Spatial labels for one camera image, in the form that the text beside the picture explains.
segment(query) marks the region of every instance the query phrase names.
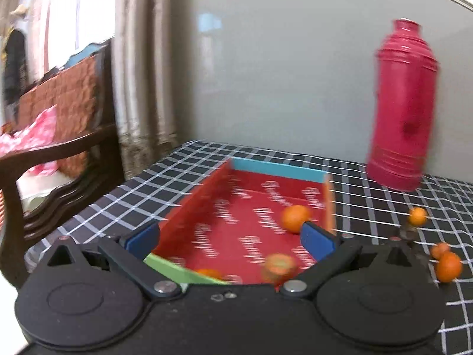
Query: black and white plaid cloth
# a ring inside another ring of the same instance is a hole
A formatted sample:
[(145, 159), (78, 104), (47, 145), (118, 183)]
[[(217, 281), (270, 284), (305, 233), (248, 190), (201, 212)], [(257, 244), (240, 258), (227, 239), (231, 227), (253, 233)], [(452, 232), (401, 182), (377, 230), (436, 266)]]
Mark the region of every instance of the black and white plaid cloth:
[[(58, 236), (71, 235), (78, 243), (100, 236), (126, 234), (167, 213), (201, 185), (229, 157), (245, 157), (321, 169), (333, 176), (337, 231), (363, 243), (379, 244), (393, 235), (414, 206), (427, 209), (429, 222), (420, 228), (418, 242), (425, 253), (444, 241), (463, 261), (463, 273), (440, 285), (446, 298), (446, 318), (437, 336), (438, 347), (449, 355), (473, 354), (473, 185), (425, 176), (415, 193), (402, 193), (368, 179), (363, 164), (209, 141), (191, 141), (177, 148), (139, 176), (89, 205), (30, 249), (34, 265)], [(432, 276), (435, 273), (431, 266)]]

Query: pink fabric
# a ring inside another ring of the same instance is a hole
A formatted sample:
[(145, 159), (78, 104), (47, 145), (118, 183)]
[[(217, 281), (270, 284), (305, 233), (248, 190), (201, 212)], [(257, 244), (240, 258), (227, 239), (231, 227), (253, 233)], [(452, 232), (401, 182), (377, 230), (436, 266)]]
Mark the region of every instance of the pink fabric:
[[(3, 134), (0, 136), (0, 157), (5, 154), (23, 149), (41, 147), (53, 142), (56, 131), (56, 105), (42, 111), (33, 124), (16, 132), (13, 136)], [(30, 175), (51, 175), (57, 171), (56, 161), (39, 164), (28, 169)]]

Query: patterned cushion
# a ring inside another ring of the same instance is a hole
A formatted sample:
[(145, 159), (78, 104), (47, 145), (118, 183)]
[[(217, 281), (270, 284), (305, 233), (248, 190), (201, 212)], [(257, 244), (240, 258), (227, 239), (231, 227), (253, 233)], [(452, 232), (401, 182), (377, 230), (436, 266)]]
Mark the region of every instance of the patterned cushion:
[[(95, 59), (82, 60), (58, 76), (60, 92), (56, 99), (57, 122), (55, 141), (75, 137), (85, 131), (95, 112)], [(85, 169), (87, 153), (58, 161), (59, 169), (69, 177), (78, 177)]]
[[(95, 112), (95, 58), (90, 56), (36, 86), (20, 98), (18, 128), (29, 126), (46, 108), (56, 104), (54, 141), (85, 131)], [(85, 169), (87, 153), (58, 161), (59, 170), (76, 178)]]

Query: pink water bottle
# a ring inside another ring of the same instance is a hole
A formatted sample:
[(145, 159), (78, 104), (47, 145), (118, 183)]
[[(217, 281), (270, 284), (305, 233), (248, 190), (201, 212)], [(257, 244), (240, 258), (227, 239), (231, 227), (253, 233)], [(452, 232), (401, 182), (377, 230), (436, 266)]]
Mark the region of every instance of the pink water bottle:
[(394, 21), (378, 51), (379, 81), (368, 177), (389, 188), (415, 190), (432, 126), (438, 63), (411, 20)]

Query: tangerine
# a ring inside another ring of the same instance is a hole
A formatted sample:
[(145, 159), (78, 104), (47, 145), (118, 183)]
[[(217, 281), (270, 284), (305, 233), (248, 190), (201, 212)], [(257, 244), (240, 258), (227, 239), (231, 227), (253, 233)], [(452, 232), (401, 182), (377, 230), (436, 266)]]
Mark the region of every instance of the tangerine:
[(434, 258), (439, 260), (441, 256), (450, 251), (450, 246), (444, 242), (442, 243), (437, 243), (430, 249), (430, 255)]
[(211, 277), (217, 280), (223, 280), (222, 274), (219, 271), (214, 270), (213, 268), (200, 268), (196, 272), (206, 277)]
[(460, 276), (463, 264), (460, 257), (453, 252), (445, 252), (435, 266), (435, 275), (439, 282), (448, 283)]
[(292, 205), (287, 207), (281, 215), (281, 225), (292, 233), (300, 233), (302, 224), (310, 220), (311, 211), (303, 205)]
[(297, 270), (294, 258), (285, 254), (268, 255), (262, 267), (263, 281), (273, 284), (281, 284), (292, 277)]
[(409, 222), (414, 227), (420, 227), (427, 221), (427, 211), (421, 207), (414, 207), (409, 211)]

